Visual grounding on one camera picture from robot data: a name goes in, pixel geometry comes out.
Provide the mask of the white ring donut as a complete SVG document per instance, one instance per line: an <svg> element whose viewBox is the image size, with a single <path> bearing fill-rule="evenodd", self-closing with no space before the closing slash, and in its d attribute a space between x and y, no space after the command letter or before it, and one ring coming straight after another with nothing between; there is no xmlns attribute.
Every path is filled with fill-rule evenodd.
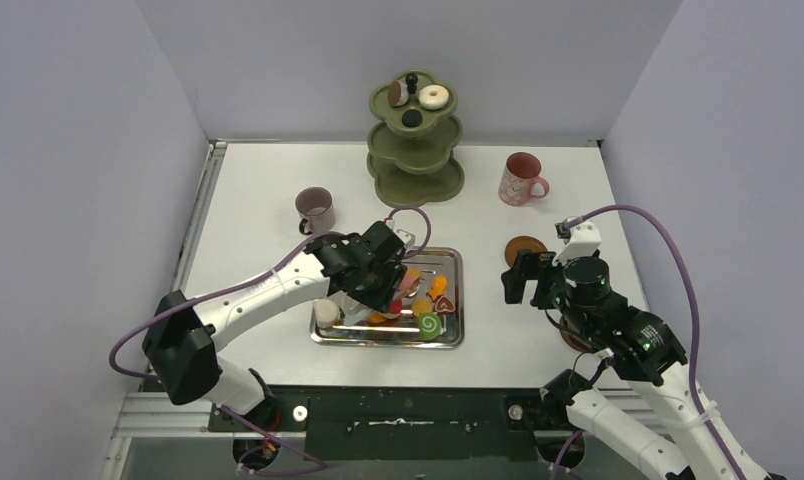
<svg viewBox="0 0 804 480"><path fill-rule="evenodd" d="M417 99L423 109L439 111L449 104L451 93L442 85L431 84L419 89Z"/></svg>

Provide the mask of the chocolate white half cake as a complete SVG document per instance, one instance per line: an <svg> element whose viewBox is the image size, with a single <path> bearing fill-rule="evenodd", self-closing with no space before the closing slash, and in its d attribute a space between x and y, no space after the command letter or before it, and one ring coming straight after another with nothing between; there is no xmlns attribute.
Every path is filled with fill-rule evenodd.
<svg viewBox="0 0 804 480"><path fill-rule="evenodd" d="M392 108L398 108L408 103L410 94L404 80L394 80L388 85L387 102Z"/></svg>

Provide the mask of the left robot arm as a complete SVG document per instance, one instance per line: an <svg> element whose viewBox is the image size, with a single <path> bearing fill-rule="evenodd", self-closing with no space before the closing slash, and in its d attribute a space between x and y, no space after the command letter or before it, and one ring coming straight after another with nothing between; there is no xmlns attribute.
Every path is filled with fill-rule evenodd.
<svg viewBox="0 0 804 480"><path fill-rule="evenodd" d="M412 234L384 221L363 233L314 236L260 276L219 292L162 299L142 350L175 405L207 400L250 429L273 419L272 392L253 369L225 360L233 340L292 307L338 292L370 309L387 310L406 274Z"/></svg>

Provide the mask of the black sandwich cookie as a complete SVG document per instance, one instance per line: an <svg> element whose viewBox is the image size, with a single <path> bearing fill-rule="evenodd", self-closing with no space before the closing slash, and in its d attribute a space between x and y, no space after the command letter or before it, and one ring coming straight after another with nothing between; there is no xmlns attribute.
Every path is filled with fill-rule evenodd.
<svg viewBox="0 0 804 480"><path fill-rule="evenodd" d="M422 113L417 109L408 109L401 117L402 125L405 128L416 128L422 124L422 120Z"/></svg>

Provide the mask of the pink macaron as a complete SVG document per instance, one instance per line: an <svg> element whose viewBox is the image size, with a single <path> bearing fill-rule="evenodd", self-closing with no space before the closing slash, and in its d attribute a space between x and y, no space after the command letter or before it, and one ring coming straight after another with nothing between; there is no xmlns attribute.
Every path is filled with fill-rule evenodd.
<svg viewBox="0 0 804 480"><path fill-rule="evenodd" d="M422 279L420 277L405 278L400 284L400 294L402 298L413 298L417 295Z"/></svg>

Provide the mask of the metal serving tongs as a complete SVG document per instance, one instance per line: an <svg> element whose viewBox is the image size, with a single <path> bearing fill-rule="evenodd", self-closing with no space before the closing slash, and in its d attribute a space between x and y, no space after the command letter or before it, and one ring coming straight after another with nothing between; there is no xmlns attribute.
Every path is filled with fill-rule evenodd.
<svg viewBox="0 0 804 480"><path fill-rule="evenodd" d="M401 299L403 301L403 306L405 308L405 301L407 299L411 299L411 298L402 298L401 294L400 294L400 286L399 286L398 290L394 294L393 301L395 299ZM366 322L365 317L368 314L370 314L372 312L379 312L379 311L371 309L371 308L369 308L369 307L367 307L367 306L365 306L365 305L363 305L361 303L358 303L357 301L351 299L350 297L348 297L346 295L341 295L340 296L340 298L338 300L338 306L342 310L343 317L345 317L345 318L353 317L355 321L363 320L363 321ZM387 321L385 321L384 323L387 323L389 321L399 320L400 317L402 316L403 309L402 309L401 315L397 319L387 319Z"/></svg>

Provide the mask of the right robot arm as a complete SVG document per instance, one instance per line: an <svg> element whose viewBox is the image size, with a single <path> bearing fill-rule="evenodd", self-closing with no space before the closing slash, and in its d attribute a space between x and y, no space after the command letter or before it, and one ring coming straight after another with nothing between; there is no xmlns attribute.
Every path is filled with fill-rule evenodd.
<svg viewBox="0 0 804 480"><path fill-rule="evenodd" d="M522 250L500 280L508 304L520 303L526 283L536 281L531 305L558 311L561 333L600 360L591 378L567 369L542 387L540 412L548 424L592 435L650 479L773 478L690 381L685 349L672 330L612 290L608 264L597 254L558 263L551 252ZM646 402L665 435L602 394L596 382L606 369Z"/></svg>

